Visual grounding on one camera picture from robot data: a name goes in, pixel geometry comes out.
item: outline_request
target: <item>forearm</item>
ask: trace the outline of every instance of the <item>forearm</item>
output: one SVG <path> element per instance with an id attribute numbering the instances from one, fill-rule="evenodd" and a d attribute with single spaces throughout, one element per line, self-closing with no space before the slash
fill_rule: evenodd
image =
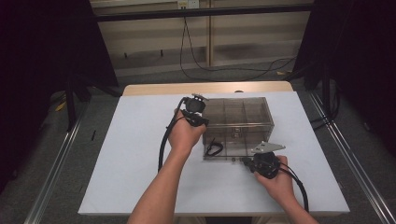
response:
<path id="1" fill-rule="evenodd" d="M 163 168 L 134 208 L 128 223 L 172 223 L 178 182 L 187 158 L 188 155 L 177 155 L 171 150 Z"/>
<path id="2" fill-rule="evenodd" d="M 318 223 L 311 215 L 309 215 L 297 202 L 297 200 L 287 200 L 286 202 L 279 203 L 286 214 L 291 218 L 294 224 L 311 224 Z"/>

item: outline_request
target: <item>white tabletop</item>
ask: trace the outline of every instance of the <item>white tabletop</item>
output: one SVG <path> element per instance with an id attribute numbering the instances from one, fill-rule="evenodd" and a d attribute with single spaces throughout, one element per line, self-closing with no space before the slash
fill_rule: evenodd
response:
<path id="1" fill-rule="evenodd" d="M 79 213 L 129 215 L 157 174 L 160 144 L 180 95 L 122 96 L 111 121 Z M 313 215 L 349 212 L 345 198 L 296 92 L 210 93 L 206 98 L 266 97 L 275 128 L 270 143 L 304 183 Z M 165 147 L 164 158 L 169 153 Z M 204 161 L 194 147 L 180 179 L 176 216 L 271 216 L 283 210 L 240 162 Z M 294 183 L 294 192 L 303 197 Z"/>

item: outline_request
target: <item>power outlet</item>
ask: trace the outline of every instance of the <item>power outlet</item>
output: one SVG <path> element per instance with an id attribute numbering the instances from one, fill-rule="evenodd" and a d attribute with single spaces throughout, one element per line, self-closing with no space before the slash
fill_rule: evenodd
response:
<path id="1" fill-rule="evenodd" d="M 189 8 L 189 1 L 187 1 L 187 0 L 177 1 L 177 8 L 178 9 L 187 9 L 187 8 Z"/>
<path id="2" fill-rule="evenodd" d="M 189 0 L 188 8 L 199 8 L 199 0 Z"/>

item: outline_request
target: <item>storage box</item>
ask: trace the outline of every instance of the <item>storage box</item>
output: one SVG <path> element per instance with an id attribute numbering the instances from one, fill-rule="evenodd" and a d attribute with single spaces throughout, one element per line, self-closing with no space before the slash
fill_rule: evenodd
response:
<path id="1" fill-rule="evenodd" d="M 205 103 L 203 117 L 209 119 L 204 133 L 205 160 L 240 161 L 252 157 L 251 149 L 259 143 L 268 142 L 274 122 L 265 97 L 219 98 Z"/>

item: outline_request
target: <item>horizontal black bar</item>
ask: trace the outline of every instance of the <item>horizontal black bar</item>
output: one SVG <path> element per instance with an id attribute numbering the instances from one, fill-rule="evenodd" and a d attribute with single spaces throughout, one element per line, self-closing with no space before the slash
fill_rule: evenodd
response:
<path id="1" fill-rule="evenodd" d="M 325 9 L 326 7 L 328 7 L 328 5 L 315 5 L 315 4 L 279 5 L 279 6 L 266 6 L 266 7 L 210 7 L 210 8 L 196 8 L 196 9 L 177 9 L 177 10 L 97 15 L 92 19 L 96 21 L 136 21 L 136 20 L 149 20 L 149 19 L 183 18 L 183 17 L 299 12 L 299 11 L 312 11 L 314 9 Z"/>

